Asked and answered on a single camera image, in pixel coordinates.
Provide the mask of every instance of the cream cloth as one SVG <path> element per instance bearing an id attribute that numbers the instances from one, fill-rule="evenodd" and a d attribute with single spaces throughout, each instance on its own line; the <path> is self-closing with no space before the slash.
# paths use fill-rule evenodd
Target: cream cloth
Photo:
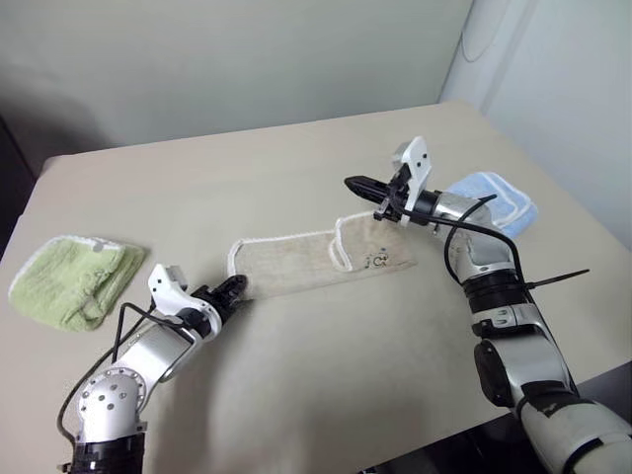
<path id="1" fill-rule="evenodd" d="M 351 279 L 376 277 L 416 263 L 402 229 L 363 212 L 333 230 L 240 239 L 228 253 L 228 273 L 248 277 L 244 299 L 258 299 Z"/>

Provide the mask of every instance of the terry cloth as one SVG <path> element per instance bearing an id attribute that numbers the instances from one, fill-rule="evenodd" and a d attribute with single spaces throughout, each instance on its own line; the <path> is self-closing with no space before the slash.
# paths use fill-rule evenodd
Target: terry cloth
<path id="1" fill-rule="evenodd" d="M 377 277 L 416 263 L 402 231 L 363 212 L 341 217 L 333 230 L 240 239 L 228 253 L 228 273 L 248 277 L 244 299 Z"/>
<path id="2" fill-rule="evenodd" d="M 139 247 L 74 235 L 46 242 L 22 266 L 9 301 L 24 316 L 67 331 L 97 328 L 145 256 Z"/>
<path id="3" fill-rule="evenodd" d="M 531 198 L 496 173 L 471 174 L 446 191 L 467 198 L 497 195 L 486 205 L 492 213 L 494 225 L 510 238 L 516 237 L 537 218 L 537 207 Z"/>

